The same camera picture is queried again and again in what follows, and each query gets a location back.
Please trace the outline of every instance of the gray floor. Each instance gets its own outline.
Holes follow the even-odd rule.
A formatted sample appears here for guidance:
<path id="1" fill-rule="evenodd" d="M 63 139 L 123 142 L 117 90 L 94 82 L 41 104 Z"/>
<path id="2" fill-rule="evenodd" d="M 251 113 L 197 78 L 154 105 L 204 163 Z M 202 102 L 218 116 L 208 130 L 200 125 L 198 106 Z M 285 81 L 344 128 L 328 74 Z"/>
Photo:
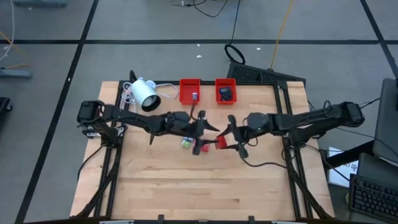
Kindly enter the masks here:
<path id="1" fill-rule="evenodd" d="M 16 7 L 16 39 L 78 40 L 93 1 L 69 0 L 65 9 L 29 10 Z M 194 8 L 173 7 L 166 0 L 99 0 L 88 39 L 229 39 L 237 0 L 230 0 L 217 18 Z M 393 0 L 367 0 L 385 39 L 398 39 Z M 223 1 L 209 1 L 204 11 L 216 12 Z M 288 0 L 242 0 L 236 39 L 275 39 Z M 0 31 L 11 36 L 11 8 L 0 0 Z M 283 39 L 375 40 L 376 35 L 360 1 L 295 1 Z M 268 68 L 272 44 L 236 45 L 247 64 Z M 52 119 L 76 45 L 19 47 L 32 58 L 31 80 L 0 80 L 0 96 L 10 97 L 14 110 L 0 132 L 0 223 L 15 220 Z M 26 221 L 66 218 L 76 189 L 76 172 L 82 162 L 86 138 L 76 128 L 82 100 L 98 97 L 101 82 L 137 75 L 153 80 L 225 77 L 229 60 L 224 45 L 85 45 L 67 100 L 51 143 Z M 389 46 L 398 57 L 398 46 Z M 2 62 L 7 67 L 24 62 L 12 50 Z M 391 68 L 380 45 L 280 45 L 274 70 L 307 79 L 307 95 L 315 107 L 332 103 L 362 103 L 377 98 L 383 78 Z M 373 135 L 377 103 L 363 110 L 366 122 L 356 131 Z M 321 147 L 349 149 L 370 139 L 342 131 L 330 131 Z"/>

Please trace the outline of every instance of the desk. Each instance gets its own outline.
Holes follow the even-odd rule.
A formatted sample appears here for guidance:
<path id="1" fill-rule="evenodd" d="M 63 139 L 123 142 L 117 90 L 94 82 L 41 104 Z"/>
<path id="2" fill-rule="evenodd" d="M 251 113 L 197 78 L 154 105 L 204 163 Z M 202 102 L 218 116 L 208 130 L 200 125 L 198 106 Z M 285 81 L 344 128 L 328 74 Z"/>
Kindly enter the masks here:
<path id="1" fill-rule="evenodd" d="M 104 82 L 99 99 L 114 104 L 118 82 Z M 293 114 L 308 111 L 307 97 L 302 82 L 288 82 Z M 173 94 L 171 87 L 159 90 Z M 215 101 L 215 88 L 201 86 L 200 104 L 195 108 L 206 110 L 211 125 L 220 129 L 228 124 L 227 115 L 234 114 L 240 122 L 252 111 L 276 113 L 272 86 L 238 85 L 238 102 L 220 106 Z M 281 95 L 283 111 L 285 103 Z M 152 114 L 185 110 L 178 100 L 162 97 L 159 108 Z M 206 131 L 205 137 L 214 138 L 216 132 Z M 236 151 L 216 150 L 193 156 L 182 149 L 182 138 L 161 136 L 149 145 L 149 135 L 129 126 L 123 144 L 118 182 L 112 209 L 112 219 L 156 220 L 159 214 L 166 220 L 294 220 L 294 210 L 285 169 L 276 166 L 248 167 Z M 285 164 L 281 158 L 280 137 L 265 135 L 256 147 L 247 146 L 248 161 Z M 318 147 L 315 140 L 308 142 Z M 100 145 L 100 139 L 88 140 L 85 158 Z M 303 148 L 302 160 L 309 191 L 327 213 L 334 216 L 322 160 L 318 151 Z M 75 215 L 87 204 L 98 188 L 105 150 L 95 156 L 82 170 L 70 215 Z M 301 214 L 305 216 L 303 199 L 297 188 Z M 108 192 L 104 194 L 101 214 L 105 214 Z"/>

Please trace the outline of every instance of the yellow cable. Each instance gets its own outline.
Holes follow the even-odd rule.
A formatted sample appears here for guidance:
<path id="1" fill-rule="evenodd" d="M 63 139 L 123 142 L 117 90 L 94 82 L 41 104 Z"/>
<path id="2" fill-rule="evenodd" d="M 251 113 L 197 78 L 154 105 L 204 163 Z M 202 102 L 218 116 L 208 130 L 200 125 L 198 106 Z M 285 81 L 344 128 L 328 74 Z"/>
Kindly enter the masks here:
<path id="1" fill-rule="evenodd" d="M 7 37 L 6 35 L 4 35 L 1 31 L 0 31 L 0 35 L 2 35 L 2 36 L 3 36 L 15 49 L 17 49 L 17 51 L 18 51 L 22 56 L 24 56 L 24 57 L 28 60 L 28 62 L 29 62 L 29 63 L 27 63 L 27 64 L 13 65 L 13 66 L 7 67 L 7 69 L 11 69 L 11 68 L 22 68 L 22 67 L 28 67 L 28 66 L 30 66 L 30 57 L 29 57 L 25 52 L 23 52 L 19 47 L 17 47 L 15 44 L 13 44 L 13 43 L 11 42 L 11 40 L 8 39 L 8 37 Z"/>
<path id="2" fill-rule="evenodd" d="M 280 39 L 280 37 L 282 35 L 283 29 L 285 28 L 286 20 L 287 20 L 289 14 L 290 14 L 290 10 L 292 10 L 292 6 L 293 6 L 293 0 L 290 0 L 289 9 L 286 12 L 284 21 L 282 22 L 282 26 L 279 29 L 278 38 L 276 39 L 276 44 L 275 44 L 275 48 L 274 48 L 274 54 L 272 56 L 272 62 L 271 62 L 271 66 L 270 66 L 271 69 L 272 69 L 272 66 L 274 65 L 274 60 L 275 60 L 275 56 L 276 56 L 276 52 L 277 52 L 277 48 L 278 48 L 279 39 Z"/>

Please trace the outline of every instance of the white paper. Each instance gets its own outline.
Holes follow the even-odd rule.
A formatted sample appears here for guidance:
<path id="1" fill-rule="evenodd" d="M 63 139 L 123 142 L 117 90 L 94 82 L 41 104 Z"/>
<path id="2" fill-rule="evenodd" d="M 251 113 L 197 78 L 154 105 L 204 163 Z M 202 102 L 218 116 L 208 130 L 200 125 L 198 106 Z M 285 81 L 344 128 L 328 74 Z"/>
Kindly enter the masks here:
<path id="1" fill-rule="evenodd" d="M 334 155 L 344 152 L 339 149 L 335 149 L 333 147 L 329 147 L 329 150 L 331 150 L 331 151 L 328 151 L 329 152 L 328 157 L 331 157 L 331 156 L 334 156 Z M 341 172 L 341 174 L 343 174 L 345 177 L 347 177 L 349 179 L 350 174 L 356 174 L 356 171 L 358 170 L 358 161 L 354 161 L 354 162 L 350 162 L 349 164 L 341 165 L 341 166 L 337 167 L 336 170 Z M 329 170 L 329 183 L 344 186 L 344 187 L 349 187 L 349 182 L 346 179 L 344 179 L 342 176 L 340 176 L 333 169 Z"/>

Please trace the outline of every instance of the red container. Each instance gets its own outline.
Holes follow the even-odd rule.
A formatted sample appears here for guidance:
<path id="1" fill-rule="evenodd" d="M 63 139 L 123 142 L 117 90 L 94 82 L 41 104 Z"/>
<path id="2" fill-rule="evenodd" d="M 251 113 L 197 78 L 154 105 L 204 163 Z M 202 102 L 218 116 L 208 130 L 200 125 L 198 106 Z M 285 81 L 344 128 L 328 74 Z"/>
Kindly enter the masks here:
<path id="1" fill-rule="evenodd" d="M 222 101 L 220 88 L 229 87 L 232 91 L 232 100 Z M 217 78 L 216 79 L 216 101 L 219 105 L 232 105 L 236 102 L 236 82 L 234 78 Z"/>
<path id="2" fill-rule="evenodd" d="M 195 102 L 192 93 L 198 93 L 198 100 Z M 199 78 L 183 78 L 180 79 L 180 102 L 183 105 L 198 104 L 200 101 L 200 79 Z"/>

